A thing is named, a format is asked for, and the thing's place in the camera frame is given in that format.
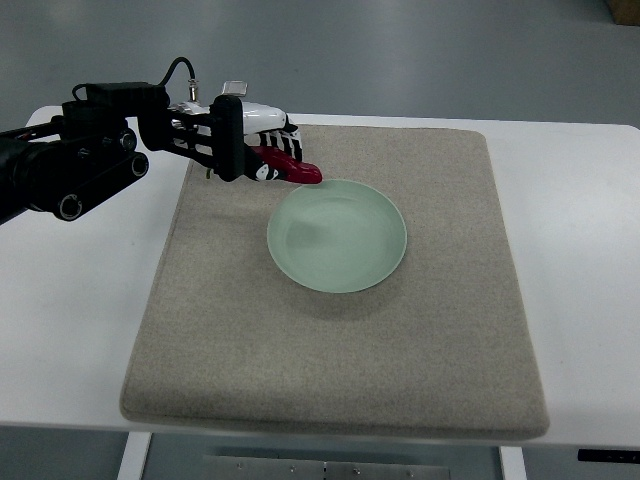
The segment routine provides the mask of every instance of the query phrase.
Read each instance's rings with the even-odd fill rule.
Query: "green plate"
[[[372,287],[398,266],[407,228],[377,190],[325,180],[291,192],[269,220],[267,243],[278,267],[305,287],[347,293]]]

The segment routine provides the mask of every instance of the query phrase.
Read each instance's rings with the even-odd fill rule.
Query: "beige felt mat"
[[[121,398],[131,420],[249,431],[521,439],[548,417],[485,139],[303,127],[325,178],[386,194],[408,231],[384,282],[302,287],[272,261],[295,185],[193,164]]]

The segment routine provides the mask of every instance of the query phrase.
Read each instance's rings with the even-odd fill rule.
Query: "cable connector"
[[[198,102],[198,81],[195,78],[189,79],[189,101],[200,103]]]

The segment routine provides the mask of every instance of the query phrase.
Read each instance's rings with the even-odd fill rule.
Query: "screw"
[[[136,153],[131,159],[131,171],[136,177],[144,177],[149,170],[149,160],[144,153]]]
[[[77,195],[69,194],[60,200],[58,208],[64,220],[75,220],[82,213],[82,200]]]
[[[138,144],[138,139],[136,138],[136,134],[133,133],[132,130],[124,130],[120,133],[120,146],[124,148],[126,151],[131,151],[136,149],[136,145]]]
[[[91,151],[87,150],[84,147],[78,150],[78,158],[80,158],[81,160],[86,160],[87,158],[89,158],[89,155],[91,155]]]

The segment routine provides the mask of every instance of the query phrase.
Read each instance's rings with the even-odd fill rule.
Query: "white table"
[[[29,123],[59,112],[44,107]],[[544,437],[524,443],[640,447],[640,131],[292,119],[484,134],[551,417]],[[78,221],[27,212],[0,226],[0,424],[205,432],[129,422],[118,409],[187,166],[140,150],[147,177]]]

